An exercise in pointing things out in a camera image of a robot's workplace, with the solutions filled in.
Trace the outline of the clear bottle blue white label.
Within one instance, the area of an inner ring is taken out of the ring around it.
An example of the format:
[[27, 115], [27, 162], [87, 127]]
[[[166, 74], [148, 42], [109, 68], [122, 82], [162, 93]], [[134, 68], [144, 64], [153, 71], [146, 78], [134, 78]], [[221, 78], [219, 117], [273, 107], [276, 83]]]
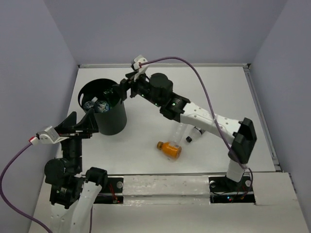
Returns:
[[89, 109], [93, 108], [97, 100], [98, 98], [94, 97], [93, 99], [86, 101], [83, 105], [83, 109], [88, 111]]

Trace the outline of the aluminium table rail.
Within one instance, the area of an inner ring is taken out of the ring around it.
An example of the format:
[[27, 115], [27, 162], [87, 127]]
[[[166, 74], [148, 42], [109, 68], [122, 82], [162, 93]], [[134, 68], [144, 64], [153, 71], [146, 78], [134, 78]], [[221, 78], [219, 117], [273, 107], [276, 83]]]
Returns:
[[[192, 64], [193, 67], [243, 67], [249, 68], [246, 63], [205, 63]], [[130, 64], [80, 64], [79, 68], [130, 68]], [[150, 67], [188, 67], [185, 63], [153, 63]]]

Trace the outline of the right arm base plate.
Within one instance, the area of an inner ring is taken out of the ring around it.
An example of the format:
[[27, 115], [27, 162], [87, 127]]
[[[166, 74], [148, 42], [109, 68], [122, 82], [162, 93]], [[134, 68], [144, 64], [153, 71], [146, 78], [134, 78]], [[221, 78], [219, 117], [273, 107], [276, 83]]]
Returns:
[[209, 193], [211, 204], [256, 203], [249, 176], [243, 176], [238, 183], [226, 176], [209, 177]]

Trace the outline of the orange juice bottle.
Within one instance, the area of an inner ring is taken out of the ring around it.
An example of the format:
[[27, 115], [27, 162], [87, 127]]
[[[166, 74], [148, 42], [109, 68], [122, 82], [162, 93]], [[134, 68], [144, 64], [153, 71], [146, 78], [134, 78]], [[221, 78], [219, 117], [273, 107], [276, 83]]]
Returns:
[[172, 146], [169, 142], [163, 143], [161, 141], [158, 142], [156, 148], [173, 159], [178, 159], [182, 151], [181, 146]]

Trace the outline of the white foam strip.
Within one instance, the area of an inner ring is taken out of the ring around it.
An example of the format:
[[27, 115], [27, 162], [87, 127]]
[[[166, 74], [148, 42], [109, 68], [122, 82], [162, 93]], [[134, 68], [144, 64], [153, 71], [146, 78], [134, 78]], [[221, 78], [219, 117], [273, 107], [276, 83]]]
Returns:
[[208, 176], [131, 175], [123, 180], [123, 204], [184, 205], [209, 204]]

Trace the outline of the clear bottle dark blue label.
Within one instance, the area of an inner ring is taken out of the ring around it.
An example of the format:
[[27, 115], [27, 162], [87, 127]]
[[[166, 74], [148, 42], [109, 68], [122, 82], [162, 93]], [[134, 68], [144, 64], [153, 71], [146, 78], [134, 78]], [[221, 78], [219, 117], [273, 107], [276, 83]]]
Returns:
[[94, 103], [94, 108], [96, 113], [105, 113], [111, 109], [110, 104], [105, 100], [97, 100]]

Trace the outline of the clear bottle black cap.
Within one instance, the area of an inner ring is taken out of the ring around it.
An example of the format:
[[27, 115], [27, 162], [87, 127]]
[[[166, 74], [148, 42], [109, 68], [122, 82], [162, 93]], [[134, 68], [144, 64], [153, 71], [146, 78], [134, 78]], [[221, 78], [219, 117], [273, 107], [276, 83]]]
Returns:
[[200, 138], [204, 133], [205, 133], [205, 130], [203, 130], [199, 127], [193, 127], [190, 130], [189, 135], [186, 137], [186, 141], [188, 143], [191, 143], [191, 142], [197, 140], [198, 138]]

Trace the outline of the clear unlabelled plastic bottle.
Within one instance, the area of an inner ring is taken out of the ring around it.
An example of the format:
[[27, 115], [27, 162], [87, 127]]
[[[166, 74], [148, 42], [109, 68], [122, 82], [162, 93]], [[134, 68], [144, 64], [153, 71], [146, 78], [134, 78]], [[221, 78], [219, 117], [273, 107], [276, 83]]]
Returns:
[[187, 124], [176, 122], [174, 123], [168, 141], [175, 145], [179, 145], [182, 137], [187, 129]]

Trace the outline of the green plastic bottle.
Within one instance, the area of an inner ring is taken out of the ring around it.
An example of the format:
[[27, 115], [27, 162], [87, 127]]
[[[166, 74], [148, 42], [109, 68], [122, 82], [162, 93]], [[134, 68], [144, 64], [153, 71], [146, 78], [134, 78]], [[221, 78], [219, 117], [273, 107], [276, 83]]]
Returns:
[[114, 92], [113, 88], [105, 89], [103, 91], [103, 97], [109, 103], [114, 102], [116, 97], [115, 97], [115, 92]]

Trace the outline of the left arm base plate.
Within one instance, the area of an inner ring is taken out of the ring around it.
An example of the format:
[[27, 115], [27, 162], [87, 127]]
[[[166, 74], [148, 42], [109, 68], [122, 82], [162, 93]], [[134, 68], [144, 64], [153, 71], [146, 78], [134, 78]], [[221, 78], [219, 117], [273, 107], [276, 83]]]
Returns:
[[101, 189], [94, 204], [123, 204], [123, 176], [108, 176], [107, 185]]

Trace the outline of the black cylindrical bin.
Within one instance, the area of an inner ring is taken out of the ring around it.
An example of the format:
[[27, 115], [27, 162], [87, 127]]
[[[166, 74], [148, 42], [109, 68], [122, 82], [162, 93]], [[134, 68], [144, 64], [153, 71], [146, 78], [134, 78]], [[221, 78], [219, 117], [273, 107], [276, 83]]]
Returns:
[[[111, 79], [96, 79], [85, 84], [78, 94], [78, 103], [83, 109], [86, 101], [97, 97], [98, 100], [105, 100], [103, 91], [112, 88], [117, 84]], [[127, 116], [124, 103], [121, 102], [120, 97], [115, 92], [115, 101], [110, 104], [111, 109], [105, 113], [96, 113], [94, 109], [95, 119], [99, 128], [99, 132], [103, 135], [115, 135], [120, 133], [126, 126]]]

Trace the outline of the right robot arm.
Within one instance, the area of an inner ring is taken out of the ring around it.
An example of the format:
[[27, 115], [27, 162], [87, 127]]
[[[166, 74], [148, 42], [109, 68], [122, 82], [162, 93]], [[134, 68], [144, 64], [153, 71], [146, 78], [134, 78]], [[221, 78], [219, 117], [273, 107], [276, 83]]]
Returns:
[[119, 84], [113, 85], [121, 100], [126, 100], [127, 91], [131, 97], [136, 95], [160, 108], [160, 113], [169, 120], [192, 125], [220, 137], [229, 146], [230, 159], [224, 177], [228, 190], [237, 189], [250, 155], [257, 141], [253, 121], [242, 121], [216, 115], [191, 102], [189, 99], [173, 92], [173, 83], [165, 74], [155, 73], [151, 77], [136, 72], [128, 73]]

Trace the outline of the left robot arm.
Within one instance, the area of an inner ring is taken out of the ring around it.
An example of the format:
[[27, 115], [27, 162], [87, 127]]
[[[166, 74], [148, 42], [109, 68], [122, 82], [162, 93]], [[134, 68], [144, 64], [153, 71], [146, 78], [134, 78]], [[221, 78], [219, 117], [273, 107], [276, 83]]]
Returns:
[[80, 233], [98, 194], [107, 188], [107, 171], [97, 167], [82, 173], [82, 140], [98, 133], [94, 110], [80, 122], [72, 112], [58, 126], [49, 126], [39, 135], [43, 144], [60, 144], [62, 156], [44, 167], [45, 183], [51, 185], [51, 232]]

